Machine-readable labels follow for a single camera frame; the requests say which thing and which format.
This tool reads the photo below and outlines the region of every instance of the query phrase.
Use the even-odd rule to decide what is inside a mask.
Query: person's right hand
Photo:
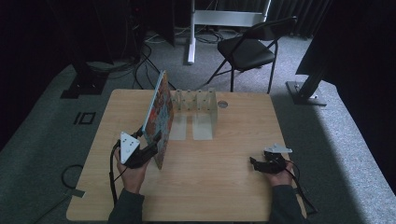
[[[124,188],[131,193],[138,194],[140,191],[140,188],[143,184],[143,181],[145,180],[146,169],[149,165],[150,160],[148,160],[142,167],[130,169],[130,168],[127,168],[126,166],[124,166],[120,162],[120,148],[119,147],[116,149],[114,155],[117,160],[117,168],[118,168],[120,174],[122,174],[122,172],[126,169],[125,172],[121,175],[121,179],[122,179]]]
[[[293,167],[293,163],[286,161],[286,169],[291,171],[291,168]],[[278,186],[278,185],[291,185],[291,175],[286,171],[283,170],[282,172],[279,172],[277,174],[265,174],[267,176],[268,180],[270,181],[270,184],[272,187]]]

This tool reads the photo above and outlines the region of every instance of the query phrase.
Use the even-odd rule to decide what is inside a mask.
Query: chair seat
[[[224,58],[227,58],[227,55],[231,53],[233,47],[241,38],[242,37],[226,39],[218,43],[218,50]],[[257,39],[245,39],[233,53],[233,57],[228,61],[233,64],[234,69],[246,71],[271,63],[274,58],[275,54],[261,41]]]

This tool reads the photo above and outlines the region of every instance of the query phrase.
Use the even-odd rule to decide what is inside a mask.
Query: hardcover book
[[[154,156],[154,160],[160,170],[163,168],[163,159],[169,141],[173,118],[174,111],[168,86],[168,76],[165,71],[162,71],[142,129],[148,145],[153,142],[157,133],[161,132],[162,134],[160,141],[157,143],[158,153]]]

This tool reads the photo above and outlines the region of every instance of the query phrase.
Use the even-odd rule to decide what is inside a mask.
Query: black sleeve
[[[290,185],[273,187],[272,211],[270,224],[309,223],[301,212],[294,189]]]
[[[122,190],[116,206],[108,217],[107,224],[141,224],[145,197]]]

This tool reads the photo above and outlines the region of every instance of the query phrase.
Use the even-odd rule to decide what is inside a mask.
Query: floor
[[[220,31],[228,38],[235,31]],[[197,41],[195,63],[187,64],[188,38],[180,31],[175,46],[152,37],[144,52],[170,83],[182,90],[228,91],[230,76],[215,77],[205,85],[222,61],[215,44]],[[198,35],[213,40],[213,35]],[[302,81],[295,71],[310,39],[286,36],[280,40],[276,74],[271,90],[276,115],[291,159],[301,170],[301,184],[319,212],[312,223],[394,223],[395,195],[379,171],[368,147],[348,114],[334,85],[318,87],[326,106],[296,105],[286,81]],[[65,213],[70,197],[67,185],[78,182],[106,102],[115,89],[153,89],[158,72],[150,63],[112,72],[101,95],[60,99],[76,75],[66,67],[47,87],[34,109],[0,153],[0,223],[71,222]],[[90,63],[114,71],[103,63]],[[270,66],[235,76],[234,91],[266,92]],[[76,122],[78,113],[94,115],[91,124]]]

